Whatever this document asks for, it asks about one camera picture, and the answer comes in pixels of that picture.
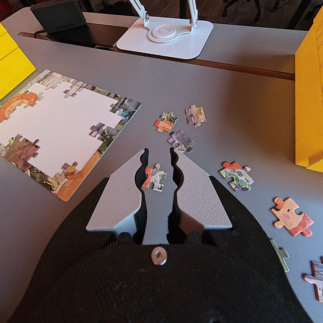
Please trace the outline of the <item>yellow brown puzzle piece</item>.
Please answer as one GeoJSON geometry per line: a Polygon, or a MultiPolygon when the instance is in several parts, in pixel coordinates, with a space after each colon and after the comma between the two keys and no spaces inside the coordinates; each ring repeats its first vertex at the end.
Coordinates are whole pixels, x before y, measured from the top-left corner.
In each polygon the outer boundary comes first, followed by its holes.
{"type": "Polygon", "coordinates": [[[63,170],[62,174],[65,179],[76,181],[82,177],[81,173],[76,169],[77,165],[78,165],[77,162],[74,162],[72,165],[65,163],[61,167],[61,169],[63,170]]]}

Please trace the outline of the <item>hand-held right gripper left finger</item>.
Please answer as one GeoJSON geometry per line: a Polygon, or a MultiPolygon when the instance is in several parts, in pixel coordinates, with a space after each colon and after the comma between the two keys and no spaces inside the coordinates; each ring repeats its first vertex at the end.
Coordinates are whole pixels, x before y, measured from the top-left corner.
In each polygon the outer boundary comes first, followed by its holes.
{"type": "Polygon", "coordinates": [[[88,232],[144,233],[147,208],[142,185],[146,180],[148,149],[140,150],[111,174],[86,226],[88,232]]]}

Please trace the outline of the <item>red white green puzzle piece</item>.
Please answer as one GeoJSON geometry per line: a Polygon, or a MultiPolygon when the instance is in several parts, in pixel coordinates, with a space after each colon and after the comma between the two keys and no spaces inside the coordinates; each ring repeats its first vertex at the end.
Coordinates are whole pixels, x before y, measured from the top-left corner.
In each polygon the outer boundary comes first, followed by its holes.
{"type": "Polygon", "coordinates": [[[160,164],[155,164],[155,167],[152,169],[150,167],[146,167],[145,173],[147,175],[147,179],[143,183],[143,188],[148,188],[150,183],[153,183],[153,190],[162,192],[163,184],[160,184],[160,179],[165,179],[167,172],[160,171],[160,164]]]}

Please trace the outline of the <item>white stand base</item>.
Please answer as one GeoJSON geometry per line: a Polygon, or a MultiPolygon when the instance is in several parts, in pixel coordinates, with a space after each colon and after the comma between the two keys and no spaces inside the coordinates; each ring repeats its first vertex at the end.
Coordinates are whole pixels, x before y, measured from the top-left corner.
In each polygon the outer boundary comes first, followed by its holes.
{"type": "Polygon", "coordinates": [[[149,16],[139,0],[131,0],[140,18],[117,41],[120,50],[193,59],[203,49],[213,24],[198,20],[195,0],[189,0],[191,20],[149,16]]]}

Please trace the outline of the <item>purple puzzle piece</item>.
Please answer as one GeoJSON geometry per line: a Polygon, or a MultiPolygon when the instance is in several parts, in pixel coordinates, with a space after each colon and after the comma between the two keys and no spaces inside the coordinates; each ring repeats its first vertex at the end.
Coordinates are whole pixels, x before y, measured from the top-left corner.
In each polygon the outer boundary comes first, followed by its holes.
{"type": "Polygon", "coordinates": [[[90,135],[92,137],[97,138],[101,141],[106,141],[110,133],[114,130],[114,128],[111,128],[109,126],[105,127],[105,124],[98,123],[96,126],[93,125],[91,127],[90,135]]]}

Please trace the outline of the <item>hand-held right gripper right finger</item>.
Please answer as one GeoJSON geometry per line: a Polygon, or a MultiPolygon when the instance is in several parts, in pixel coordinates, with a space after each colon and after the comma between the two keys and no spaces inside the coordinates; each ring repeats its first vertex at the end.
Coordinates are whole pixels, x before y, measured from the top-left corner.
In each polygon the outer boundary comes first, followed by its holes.
{"type": "Polygon", "coordinates": [[[182,231],[232,228],[208,173],[178,149],[171,148],[170,153],[173,181],[177,185],[170,231],[177,227],[182,231]]]}

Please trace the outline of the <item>yellow plastic bin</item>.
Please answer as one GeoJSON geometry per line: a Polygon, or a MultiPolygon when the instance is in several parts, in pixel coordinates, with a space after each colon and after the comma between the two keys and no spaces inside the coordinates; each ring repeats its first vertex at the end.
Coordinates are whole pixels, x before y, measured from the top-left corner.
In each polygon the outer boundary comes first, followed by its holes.
{"type": "Polygon", "coordinates": [[[35,70],[18,44],[0,25],[0,99],[35,70]]]}
{"type": "Polygon", "coordinates": [[[296,164],[323,171],[323,8],[295,54],[296,164]]]}

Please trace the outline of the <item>black charger box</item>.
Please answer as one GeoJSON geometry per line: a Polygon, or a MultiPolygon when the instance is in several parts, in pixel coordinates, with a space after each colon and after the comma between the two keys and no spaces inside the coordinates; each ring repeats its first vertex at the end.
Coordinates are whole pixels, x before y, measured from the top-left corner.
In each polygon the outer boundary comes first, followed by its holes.
{"type": "Polygon", "coordinates": [[[53,0],[30,7],[45,32],[57,32],[83,27],[86,20],[76,0],[53,0]]]}

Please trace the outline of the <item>teal grey puzzle piece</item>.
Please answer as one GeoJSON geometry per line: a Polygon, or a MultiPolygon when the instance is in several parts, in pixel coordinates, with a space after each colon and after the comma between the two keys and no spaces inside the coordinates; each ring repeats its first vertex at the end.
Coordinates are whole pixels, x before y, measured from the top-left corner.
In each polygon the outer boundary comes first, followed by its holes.
{"type": "Polygon", "coordinates": [[[117,101],[117,103],[111,104],[110,112],[122,116],[123,119],[131,119],[140,107],[140,102],[129,98],[123,98],[117,101]]]}

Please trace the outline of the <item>grey brown puzzle piece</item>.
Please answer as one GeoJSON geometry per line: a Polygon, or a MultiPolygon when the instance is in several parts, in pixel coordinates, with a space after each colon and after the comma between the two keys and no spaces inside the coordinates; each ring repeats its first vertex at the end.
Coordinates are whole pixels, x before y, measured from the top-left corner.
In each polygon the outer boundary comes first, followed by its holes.
{"type": "Polygon", "coordinates": [[[316,299],[323,302],[323,257],[320,257],[321,262],[310,261],[312,275],[302,274],[304,281],[314,284],[314,292],[316,299]]]}

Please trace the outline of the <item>puzzle frame tray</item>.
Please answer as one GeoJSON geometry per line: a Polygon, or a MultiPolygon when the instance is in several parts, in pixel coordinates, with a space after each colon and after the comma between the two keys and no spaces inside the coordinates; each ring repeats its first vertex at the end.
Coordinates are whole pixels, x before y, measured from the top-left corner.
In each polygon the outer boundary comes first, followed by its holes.
{"type": "Polygon", "coordinates": [[[6,147],[11,137],[19,134],[31,142],[38,139],[36,157],[19,167],[12,164],[63,201],[68,201],[130,121],[110,112],[111,104],[126,97],[44,70],[2,105],[19,100],[21,94],[28,92],[42,92],[43,98],[33,107],[16,106],[9,119],[0,123],[1,156],[10,163],[18,157],[6,147]],[[46,86],[37,83],[44,75],[52,75],[63,82],[45,90],[46,86]],[[83,90],[77,91],[75,97],[64,98],[63,91],[72,84],[82,86],[83,90]],[[90,135],[91,127],[98,123],[114,128],[106,141],[90,135]],[[82,177],[76,181],[65,179],[61,167],[74,162],[78,163],[76,169],[82,177]]]}

